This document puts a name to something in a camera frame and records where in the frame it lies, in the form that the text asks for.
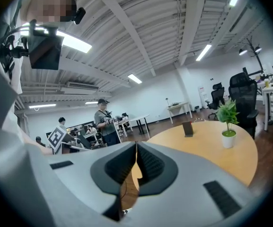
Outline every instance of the black cap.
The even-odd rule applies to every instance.
[[[101,98],[101,99],[98,100],[97,104],[101,104],[101,103],[105,103],[106,104],[107,102],[104,99]]]

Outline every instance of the wooden floor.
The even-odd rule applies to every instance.
[[[264,106],[262,102],[257,102],[257,109],[259,114],[256,118],[257,128],[255,134],[255,143],[258,151],[258,165],[255,176],[249,186],[254,195],[260,195],[267,191],[273,184],[273,125],[268,127],[268,132],[264,131]],[[196,118],[202,118],[208,120],[208,115],[211,113],[209,109],[202,109],[200,113],[192,113],[194,121]],[[173,124],[171,121],[164,120],[161,122],[149,124],[150,136],[154,136],[169,128],[181,125],[181,122],[191,120],[189,115],[180,115],[173,118]],[[148,136],[140,135],[136,128],[133,128],[133,132],[128,133],[128,137],[122,138],[122,141],[147,141]],[[133,206],[138,197],[138,191],[134,186],[131,173],[126,178],[126,183],[122,185],[122,207],[128,209]]]

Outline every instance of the cable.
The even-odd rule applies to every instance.
[[[127,182],[126,182],[126,180],[125,180],[125,183],[126,183],[126,191],[125,191],[125,193],[123,194],[123,196],[121,197],[121,199],[123,199],[123,197],[126,195],[126,193],[127,193]]]

